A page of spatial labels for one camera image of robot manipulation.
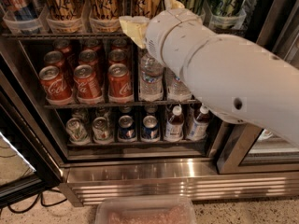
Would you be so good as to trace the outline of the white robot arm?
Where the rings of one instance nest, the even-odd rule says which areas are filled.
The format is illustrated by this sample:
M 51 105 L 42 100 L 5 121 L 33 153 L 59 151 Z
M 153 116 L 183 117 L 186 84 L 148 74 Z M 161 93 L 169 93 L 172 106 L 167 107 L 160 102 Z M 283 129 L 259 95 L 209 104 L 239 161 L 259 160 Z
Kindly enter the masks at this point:
M 299 73 L 236 35 L 216 34 L 185 7 L 152 19 L 119 17 L 123 32 L 169 67 L 217 116 L 265 128 L 299 144 Z

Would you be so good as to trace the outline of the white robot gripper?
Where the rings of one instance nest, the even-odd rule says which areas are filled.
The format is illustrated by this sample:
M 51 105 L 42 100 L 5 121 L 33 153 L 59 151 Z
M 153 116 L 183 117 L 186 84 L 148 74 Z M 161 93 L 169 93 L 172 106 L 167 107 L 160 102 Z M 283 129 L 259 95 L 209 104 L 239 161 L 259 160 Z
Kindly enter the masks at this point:
M 119 22 L 122 31 L 160 63 L 181 67 L 192 45 L 200 41 L 202 21 L 178 0 L 164 0 L 164 6 L 166 10 L 151 21 L 144 16 L 120 16 Z

